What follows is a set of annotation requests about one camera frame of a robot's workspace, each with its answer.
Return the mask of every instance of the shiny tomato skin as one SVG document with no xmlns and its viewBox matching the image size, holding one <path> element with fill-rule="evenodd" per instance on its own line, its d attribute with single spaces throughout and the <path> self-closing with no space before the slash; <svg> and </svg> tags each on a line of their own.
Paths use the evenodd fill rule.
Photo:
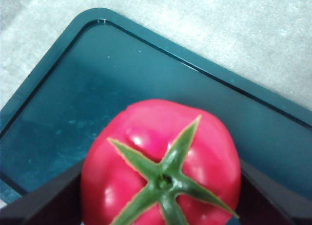
<svg viewBox="0 0 312 225">
<path fill-rule="evenodd" d="M 103 129 L 85 159 L 81 174 L 82 217 L 86 225 L 107 225 L 145 185 L 107 141 L 126 143 L 160 162 L 178 134 L 202 115 L 182 171 L 211 190 L 232 209 L 238 203 L 241 170 L 233 140 L 214 115 L 164 100 L 129 106 Z M 223 225 L 231 215 L 210 204 L 180 195 L 177 201 L 191 225 Z M 158 205 L 144 212 L 135 225 L 164 225 Z"/>
</svg>

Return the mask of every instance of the teal tray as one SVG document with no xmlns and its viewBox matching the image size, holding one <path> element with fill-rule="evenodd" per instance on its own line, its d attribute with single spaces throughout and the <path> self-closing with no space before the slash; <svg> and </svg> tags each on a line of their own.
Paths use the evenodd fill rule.
<svg viewBox="0 0 312 225">
<path fill-rule="evenodd" d="M 215 114 L 242 160 L 312 199 L 311 111 L 103 8 L 78 15 L 2 109 L 1 198 L 82 160 L 117 113 L 150 98 Z"/>
</svg>

